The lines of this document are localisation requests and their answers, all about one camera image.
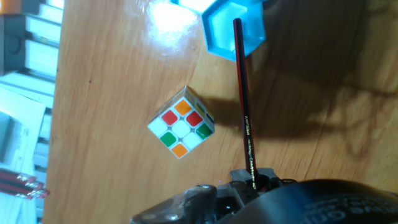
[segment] wooden table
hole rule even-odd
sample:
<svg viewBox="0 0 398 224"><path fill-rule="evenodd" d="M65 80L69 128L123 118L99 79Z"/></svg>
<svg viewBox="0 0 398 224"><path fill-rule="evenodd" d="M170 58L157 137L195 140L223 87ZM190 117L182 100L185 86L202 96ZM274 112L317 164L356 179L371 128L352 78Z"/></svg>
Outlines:
<svg viewBox="0 0 398 224"><path fill-rule="evenodd" d="M278 0L248 58L259 167L398 191L398 1ZM216 133L178 160L146 128L184 85ZM128 223L244 168L236 67L163 0L65 5L44 223Z"/></svg>

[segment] red pencil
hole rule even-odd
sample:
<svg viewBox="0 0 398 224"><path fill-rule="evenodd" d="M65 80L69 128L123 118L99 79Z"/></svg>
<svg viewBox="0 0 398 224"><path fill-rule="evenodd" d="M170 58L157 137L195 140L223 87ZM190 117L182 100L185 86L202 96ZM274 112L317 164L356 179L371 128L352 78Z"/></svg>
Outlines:
<svg viewBox="0 0 398 224"><path fill-rule="evenodd" d="M0 181L0 189L15 191L24 195L27 195L33 191L33 189L25 187L23 185L14 185L5 181Z"/></svg>
<svg viewBox="0 0 398 224"><path fill-rule="evenodd" d="M249 88L248 88L248 77L246 72L246 62L244 56L244 45L243 45L243 30L242 20L234 19L234 34L235 34L235 51L236 51L236 68L238 70L238 83L239 83L239 95L241 102L242 111L242 123L243 123L243 144L244 144L244 155L246 159L246 170L250 173L252 178L252 187L257 190L256 180L258 172L256 168L256 158L254 157L254 144L252 138L252 125L250 118L250 107L249 107Z"/></svg>
<svg viewBox="0 0 398 224"><path fill-rule="evenodd" d="M41 190L44 186L43 183L36 181L35 177L31 177L25 174L19 174L17 172L9 171L6 169L0 169L0 181L5 180L13 182L15 184L23 184L33 189Z"/></svg>

